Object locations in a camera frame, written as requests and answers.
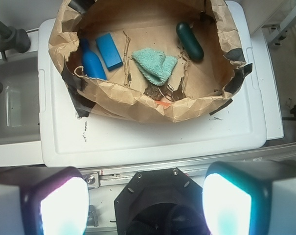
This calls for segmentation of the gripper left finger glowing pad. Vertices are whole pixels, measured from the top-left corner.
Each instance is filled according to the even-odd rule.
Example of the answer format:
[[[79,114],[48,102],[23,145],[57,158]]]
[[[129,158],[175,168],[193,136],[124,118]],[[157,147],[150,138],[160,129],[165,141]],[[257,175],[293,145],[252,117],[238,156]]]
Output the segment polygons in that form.
[[[82,235],[88,186],[75,167],[0,167],[0,235]]]

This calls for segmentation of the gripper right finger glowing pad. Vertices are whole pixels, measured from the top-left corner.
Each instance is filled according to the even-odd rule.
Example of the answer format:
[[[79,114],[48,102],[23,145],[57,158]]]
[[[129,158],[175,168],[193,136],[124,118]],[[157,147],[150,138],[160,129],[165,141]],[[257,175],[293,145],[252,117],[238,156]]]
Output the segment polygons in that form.
[[[202,205],[213,235],[296,235],[296,160],[214,162]]]

